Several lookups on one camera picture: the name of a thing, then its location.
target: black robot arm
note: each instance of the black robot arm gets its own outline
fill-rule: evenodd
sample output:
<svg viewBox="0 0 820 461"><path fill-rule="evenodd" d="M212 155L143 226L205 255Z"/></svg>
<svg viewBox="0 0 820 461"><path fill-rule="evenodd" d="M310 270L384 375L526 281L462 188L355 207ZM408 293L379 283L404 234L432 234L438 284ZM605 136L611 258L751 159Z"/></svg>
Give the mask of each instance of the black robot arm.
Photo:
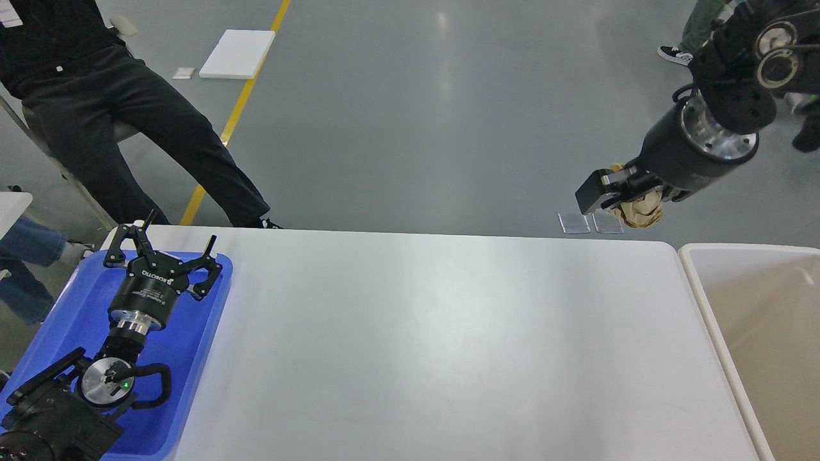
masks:
<svg viewBox="0 0 820 461"><path fill-rule="evenodd" d="M820 93L818 30L814 1L741 3L695 53L693 84L675 93L675 106L646 135L639 155L621 171L593 171L581 185L581 212L614 209L655 191L679 202L751 160L758 132L777 114L775 94ZM820 114L805 123L803 146L820 144L813 131Z"/></svg>
<svg viewBox="0 0 820 461"><path fill-rule="evenodd" d="M108 308L111 330L94 358L77 348L20 386L7 402L11 412L0 422L0 460L98 461L122 435L116 420L128 409L151 409L171 396L171 369L164 363L137 365L148 333L165 329L178 298L188 291L205 297L221 273L211 256L212 236L202 256L184 262L153 249L146 236L154 213L143 226L117 228L105 267L125 269ZM126 261L121 245L134 241L136 257ZM204 269L204 281L189 275ZM137 400L135 379L158 375L161 394Z"/></svg>

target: gray floor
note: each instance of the gray floor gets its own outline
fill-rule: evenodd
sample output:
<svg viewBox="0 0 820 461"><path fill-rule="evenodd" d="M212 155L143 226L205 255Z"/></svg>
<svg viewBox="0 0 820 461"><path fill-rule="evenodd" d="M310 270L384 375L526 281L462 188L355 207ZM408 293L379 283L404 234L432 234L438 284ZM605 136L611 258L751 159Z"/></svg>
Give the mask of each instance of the gray floor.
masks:
<svg viewBox="0 0 820 461"><path fill-rule="evenodd" d="M140 28L132 50L165 76L201 66L224 29L269 28L280 5L98 3ZM674 44L694 3L293 2L229 149L288 228L565 237L556 213L576 209L575 189L633 158L690 82L654 49ZM217 132L242 84L174 80ZM820 154L791 148L799 129L781 107L754 161L669 205L655 228L581 238L820 247ZM32 211L52 226L101 238L5 116L0 133L2 184L31 190ZM193 180L141 136L122 150L168 216L181 217ZM227 220L207 199L195 224Z"/></svg>

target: blue tray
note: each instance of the blue tray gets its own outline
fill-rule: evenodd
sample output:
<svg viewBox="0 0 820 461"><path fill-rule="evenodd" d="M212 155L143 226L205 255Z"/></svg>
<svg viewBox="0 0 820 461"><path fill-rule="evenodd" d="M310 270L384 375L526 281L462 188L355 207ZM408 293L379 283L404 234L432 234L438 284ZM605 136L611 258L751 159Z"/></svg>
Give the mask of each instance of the blue tray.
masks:
<svg viewBox="0 0 820 461"><path fill-rule="evenodd" d="M170 254L184 261L200 256ZM77 347L85 348L85 356L92 358L103 345L108 335L108 305L125 276L124 269L103 267L104 256L104 251L97 252L77 267L0 393L0 419L11 411L6 397L24 382ZM134 256L133 251L125 251L127 259ZM102 459L161 461L179 440L230 289L233 265L221 254L216 261L222 265L222 272L208 296L197 302L183 293L167 328L150 333L139 356L138 364L159 362L171 368L171 397L155 409L132 409L117 420L125 433ZM200 270L189 278L194 283L205 280L206 275ZM155 399L162 392L159 377L138 378L134 391L140 400Z"/></svg>

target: white table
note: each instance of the white table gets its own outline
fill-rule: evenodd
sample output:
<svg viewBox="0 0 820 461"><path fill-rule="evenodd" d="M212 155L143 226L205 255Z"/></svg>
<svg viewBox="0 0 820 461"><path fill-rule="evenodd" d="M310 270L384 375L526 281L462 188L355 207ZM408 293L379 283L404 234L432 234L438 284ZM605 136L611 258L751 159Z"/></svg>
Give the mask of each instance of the white table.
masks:
<svg viewBox="0 0 820 461"><path fill-rule="evenodd" d="M148 230L211 233L235 271L176 460L757 459L666 244Z"/></svg>
<svg viewBox="0 0 820 461"><path fill-rule="evenodd" d="M0 238L31 204L31 194L28 192L0 192Z"/></svg>

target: yellow floor line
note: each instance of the yellow floor line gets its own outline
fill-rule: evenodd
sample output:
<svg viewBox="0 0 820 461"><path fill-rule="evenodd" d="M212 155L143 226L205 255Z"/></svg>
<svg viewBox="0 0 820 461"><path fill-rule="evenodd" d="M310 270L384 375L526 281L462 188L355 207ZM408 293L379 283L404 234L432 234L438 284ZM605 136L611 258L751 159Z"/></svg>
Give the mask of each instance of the yellow floor line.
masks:
<svg viewBox="0 0 820 461"><path fill-rule="evenodd" d="M282 24L282 20L285 18L285 13L288 11L289 6L290 0L282 0L282 4L279 6L279 12L276 13L276 18L273 20L273 25L271 26L271 30L274 32L279 32L279 26ZM259 66L259 71L262 70L262 66L264 65L265 62L263 60L262 65ZM251 80L245 82L245 86L242 88L242 93L239 94L239 99L237 99L236 104L234 105L234 110L230 113L230 117L228 117L228 121L225 124L225 129L219 137L226 147L230 142L231 136L234 135L236 124L239 123L239 119L242 116L242 112L245 110L245 105L251 97L251 92L253 91L253 86L255 84L255 76ZM201 185L197 185L197 188L194 190L194 194L191 195L191 199L188 202L188 207L185 208L185 213L182 215L180 226L190 226L191 223L194 222L194 218L197 216L199 206L202 204L204 198L205 189L203 189Z"/></svg>

